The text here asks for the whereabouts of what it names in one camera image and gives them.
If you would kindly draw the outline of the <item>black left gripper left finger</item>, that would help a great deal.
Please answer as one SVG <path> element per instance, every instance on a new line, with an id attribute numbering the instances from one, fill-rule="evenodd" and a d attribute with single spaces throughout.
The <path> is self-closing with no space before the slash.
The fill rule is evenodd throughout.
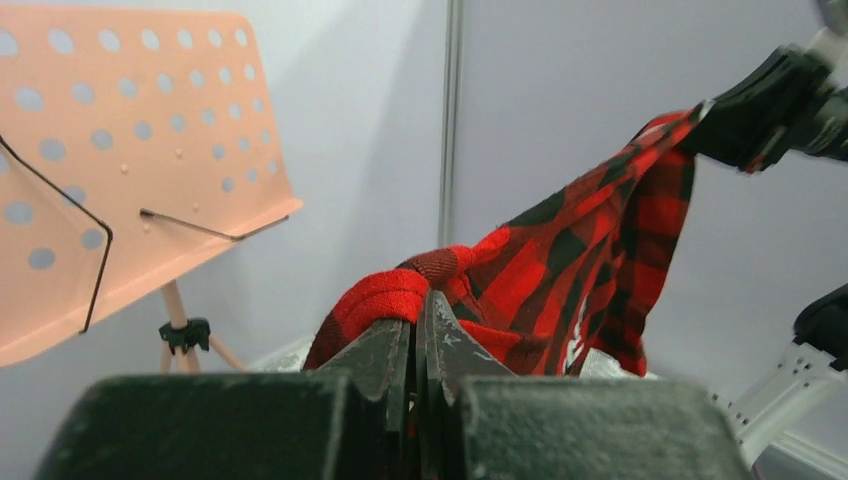
<path id="1" fill-rule="evenodd" d="M 383 479 L 405 328 L 381 322 L 316 371 L 118 376 L 90 386 L 39 479 Z"/>

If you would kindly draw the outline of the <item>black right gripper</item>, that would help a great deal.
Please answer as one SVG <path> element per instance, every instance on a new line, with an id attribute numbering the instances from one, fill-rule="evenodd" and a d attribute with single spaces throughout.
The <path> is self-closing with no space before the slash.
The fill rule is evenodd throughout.
<path id="1" fill-rule="evenodd" d="M 788 151 L 847 161 L 847 90 L 812 52 L 781 46 L 725 93 L 704 101 L 682 140 L 689 153 L 742 172 L 777 163 Z"/>

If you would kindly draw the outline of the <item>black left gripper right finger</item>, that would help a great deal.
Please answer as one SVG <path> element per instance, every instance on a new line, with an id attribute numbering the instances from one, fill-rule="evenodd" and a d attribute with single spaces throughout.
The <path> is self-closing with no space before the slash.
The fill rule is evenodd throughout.
<path id="1" fill-rule="evenodd" d="M 724 415 L 698 387 L 519 376 L 439 291 L 417 325 L 426 479 L 746 479 Z"/>

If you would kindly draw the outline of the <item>red black plaid shirt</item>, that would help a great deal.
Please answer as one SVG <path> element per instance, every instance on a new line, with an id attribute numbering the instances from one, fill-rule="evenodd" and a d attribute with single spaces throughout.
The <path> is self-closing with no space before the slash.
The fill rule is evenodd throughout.
<path id="1" fill-rule="evenodd" d="M 646 373 L 642 335 L 670 269 L 695 160 L 681 141 L 698 109 L 650 121 L 617 155 L 474 246 L 413 256 L 347 290 L 320 326 L 314 370 L 380 319 L 415 322 L 429 291 L 520 375 L 577 375 L 590 350 Z"/>

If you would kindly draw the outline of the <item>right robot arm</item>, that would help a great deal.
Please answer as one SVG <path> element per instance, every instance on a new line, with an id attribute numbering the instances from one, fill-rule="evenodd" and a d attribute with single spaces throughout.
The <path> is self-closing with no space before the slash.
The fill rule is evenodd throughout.
<path id="1" fill-rule="evenodd" d="M 805 49 L 777 48 L 739 84 L 702 103 L 699 122 L 680 142 L 745 173 L 788 151 L 847 160 L 847 91 L 831 80 L 847 42 L 821 30 Z M 760 454 L 806 413 L 847 385 L 847 288 L 809 304 L 777 365 L 738 400 L 716 397 L 744 460 Z"/>

